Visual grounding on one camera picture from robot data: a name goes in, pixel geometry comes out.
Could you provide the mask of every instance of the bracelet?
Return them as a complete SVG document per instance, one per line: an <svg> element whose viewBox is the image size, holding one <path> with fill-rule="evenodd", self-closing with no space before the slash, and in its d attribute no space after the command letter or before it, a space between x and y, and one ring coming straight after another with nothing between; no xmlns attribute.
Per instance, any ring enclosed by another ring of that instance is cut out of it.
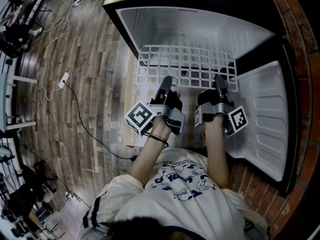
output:
<svg viewBox="0 0 320 240"><path fill-rule="evenodd" d="M169 147L169 144L168 142L166 142L163 138L157 136L157 135L154 135L153 133L151 132L146 132L146 131L142 131L141 132L143 135L147 136L147 137L150 137L151 139L154 139L156 141L159 141L159 142L162 142L164 143L164 148L163 149L166 149Z"/></svg>

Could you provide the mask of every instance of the hand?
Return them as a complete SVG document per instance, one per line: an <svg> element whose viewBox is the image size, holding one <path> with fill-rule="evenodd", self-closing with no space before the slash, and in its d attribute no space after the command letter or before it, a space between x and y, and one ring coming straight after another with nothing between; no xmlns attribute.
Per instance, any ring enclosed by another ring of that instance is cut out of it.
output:
<svg viewBox="0 0 320 240"><path fill-rule="evenodd" d="M225 115L216 114L212 121L204 122L204 127L205 127L206 130L222 129L224 131L225 130L225 128L224 128L224 119L225 119Z"/></svg>
<svg viewBox="0 0 320 240"><path fill-rule="evenodd" d="M180 94L176 91L174 92L178 98L180 98ZM166 119L163 116L156 116L152 121L152 131L154 135L157 135L164 139L168 140L172 129L167 125Z"/></svg>

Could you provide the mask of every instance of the mini fridge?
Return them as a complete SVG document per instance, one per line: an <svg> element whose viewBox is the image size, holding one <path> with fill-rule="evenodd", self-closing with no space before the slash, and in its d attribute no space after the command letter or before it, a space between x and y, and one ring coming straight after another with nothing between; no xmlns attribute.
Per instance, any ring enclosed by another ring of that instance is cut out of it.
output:
<svg viewBox="0 0 320 240"><path fill-rule="evenodd" d="M297 177L301 116L296 62L272 0L121 0L105 11L138 59L136 83L211 89L228 84L249 125L226 139L286 196Z"/></svg>

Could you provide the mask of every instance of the door shelf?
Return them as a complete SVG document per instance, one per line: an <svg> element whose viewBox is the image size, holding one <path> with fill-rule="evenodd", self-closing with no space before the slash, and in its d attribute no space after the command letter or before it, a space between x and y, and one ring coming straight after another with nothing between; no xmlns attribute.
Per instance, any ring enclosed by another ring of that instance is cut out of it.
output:
<svg viewBox="0 0 320 240"><path fill-rule="evenodd" d="M172 85L215 89L221 75L229 91L238 91L237 67L230 52L175 45L144 45L139 53L135 81L138 85L160 85L166 76Z"/></svg>

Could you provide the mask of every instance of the power adapter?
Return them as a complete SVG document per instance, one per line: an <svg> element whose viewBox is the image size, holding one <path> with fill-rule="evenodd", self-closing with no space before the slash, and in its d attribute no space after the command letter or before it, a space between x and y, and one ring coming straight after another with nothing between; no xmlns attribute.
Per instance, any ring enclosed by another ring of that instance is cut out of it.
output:
<svg viewBox="0 0 320 240"><path fill-rule="evenodd" d="M67 80L69 79L69 73L68 72L65 72L63 77L61 78L60 80L60 83L59 83L59 87L60 89L63 89L65 87L65 82L67 82Z"/></svg>
<svg viewBox="0 0 320 240"><path fill-rule="evenodd" d="M72 7L78 7L80 5L80 0L73 0Z"/></svg>

